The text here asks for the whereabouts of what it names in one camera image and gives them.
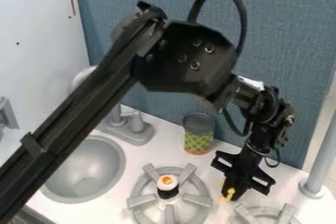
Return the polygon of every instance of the black plastic part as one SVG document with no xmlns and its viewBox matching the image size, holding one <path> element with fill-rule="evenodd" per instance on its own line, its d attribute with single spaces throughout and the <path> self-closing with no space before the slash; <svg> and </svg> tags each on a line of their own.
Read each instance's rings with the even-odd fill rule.
<svg viewBox="0 0 336 224">
<path fill-rule="evenodd" d="M 195 41 L 201 41 L 200 45 L 195 46 Z M 135 62 L 136 79 L 150 91 L 188 92 L 206 98 L 229 79 L 236 64 L 229 40 L 200 25 L 170 22 L 160 42 L 148 52 L 150 57 L 138 57 Z M 204 50 L 209 43 L 212 53 Z"/>
<path fill-rule="evenodd" d="M 229 163 L 223 164 L 220 159 Z M 211 166 L 221 171 L 225 177 L 222 188 L 222 195 L 227 196 L 230 189 L 235 189 L 231 200 L 238 200 L 248 189 L 254 189 L 264 195 L 268 195 L 270 187 L 275 181 L 264 173 L 259 167 L 262 156 L 249 149 L 246 145 L 239 154 L 229 154 L 216 151 L 216 157 L 212 160 Z M 265 185 L 253 178 L 263 181 Z"/>
<path fill-rule="evenodd" d="M 169 199 L 169 198 L 172 198 L 172 197 L 179 194 L 179 187 L 180 187 L 180 185 L 177 185 L 174 189 L 169 190 L 169 191 L 164 191 L 164 190 L 157 189 L 157 194 L 162 199 Z"/>
</svg>

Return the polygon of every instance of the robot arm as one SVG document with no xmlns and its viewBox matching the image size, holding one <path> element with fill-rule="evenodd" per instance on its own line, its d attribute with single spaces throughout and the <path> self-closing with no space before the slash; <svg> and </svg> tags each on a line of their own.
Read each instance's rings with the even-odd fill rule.
<svg viewBox="0 0 336 224">
<path fill-rule="evenodd" d="M 95 71 L 34 133 L 21 139 L 22 146 L 1 167 L 0 223 L 21 209 L 136 82 L 149 91 L 196 94 L 223 112 L 231 126 L 225 107 L 229 102 L 238 105 L 248 122 L 245 134 L 251 124 L 252 133 L 241 154 L 217 152 L 212 166 L 227 177 L 224 196 L 232 188 L 237 191 L 233 199 L 248 188 L 267 193 L 252 177 L 265 177 L 257 165 L 283 143 L 293 110 L 278 99 L 275 88 L 259 90 L 231 73 L 247 30 L 242 1 L 234 0 L 242 24 L 237 48 L 219 32 L 196 23 L 204 1 L 196 0 L 186 22 L 167 21 L 161 9 L 138 3 L 139 11 L 115 30 L 114 45 Z M 220 164 L 219 157 L 232 167 Z"/>
</svg>

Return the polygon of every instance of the bolt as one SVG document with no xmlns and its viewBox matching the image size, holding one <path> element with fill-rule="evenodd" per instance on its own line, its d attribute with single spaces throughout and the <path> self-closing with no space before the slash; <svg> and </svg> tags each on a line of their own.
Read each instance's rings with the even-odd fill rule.
<svg viewBox="0 0 336 224">
<path fill-rule="evenodd" d="M 151 62 L 154 59 L 154 55 L 153 54 L 149 54 L 145 57 L 145 61 L 147 63 Z"/>
<path fill-rule="evenodd" d="M 183 55 L 179 58 L 179 63 L 185 63 L 187 62 L 187 60 L 188 60 L 187 55 Z"/>
<path fill-rule="evenodd" d="M 294 115 L 289 115 L 286 120 L 288 122 L 288 124 L 291 126 L 294 124 Z"/>
<path fill-rule="evenodd" d="M 204 47 L 205 52 L 208 53 L 208 54 L 213 53 L 214 49 L 215 49 L 214 46 L 210 43 L 207 43 Z"/>
<path fill-rule="evenodd" d="M 198 61 L 192 61 L 191 62 L 191 69 L 193 71 L 197 71 L 199 69 L 200 63 Z"/>
<path fill-rule="evenodd" d="M 165 49 L 167 45 L 168 45 L 168 41 L 167 40 L 161 40 L 160 43 L 159 43 L 160 50 Z"/>
<path fill-rule="evenodd" d="M 195 47 L 200 47 L 201 45 L 201 40 L 200 39 L 196 39 L 194 42 L 193 42 L 193 46 Z"/>
</svg>

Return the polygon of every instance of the tin can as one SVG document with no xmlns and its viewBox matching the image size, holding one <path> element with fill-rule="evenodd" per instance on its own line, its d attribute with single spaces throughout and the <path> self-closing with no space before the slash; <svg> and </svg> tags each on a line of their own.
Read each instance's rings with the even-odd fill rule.
<svg viewBox="0 0 336 224">
<path fill-rule="evenodd" d="M 212 146 L 215 120 L 204 113 L 193 113 L 183 119 L 182 125 L 185 151 L 194 155 L 206 154 Z"/>
</svg>

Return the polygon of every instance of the stove burner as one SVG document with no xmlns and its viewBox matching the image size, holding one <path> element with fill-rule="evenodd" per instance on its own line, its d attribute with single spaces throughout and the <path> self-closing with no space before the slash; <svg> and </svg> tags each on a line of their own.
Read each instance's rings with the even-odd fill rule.
<svg viewBox="0 0 336 224">
<path fill-rule="evenodd" d="M 140 177 L 131 197 L 127 199 L 127 206 L 137 223 L 162 223 L 162 219 L 165 224 L 203 223 L 212 205 L 212 199 L 205 184 L 195 175 L 195 170 L 196 167 L 191 163 L 184 169 L 179 167 L 155 169 L 151 163 L 143 166 L 144 175 Z M 162 199 L 157 195 L 157 181 L 160 176 L 166 174 L 175 175 L 179 180 L 180 192 L 170 199 Z"/>
<path fill-rule="evenodd" d="M 294 217 L 295 207 L 285 204 L 282 210 L 272 207 L 245 208 L 239 204 L 235 208 L 236 216 L 231 218 L 231 224 L 263 224 L 263 223 L 281 223 L 281 224 L 301 224 Z"/>
</svg>

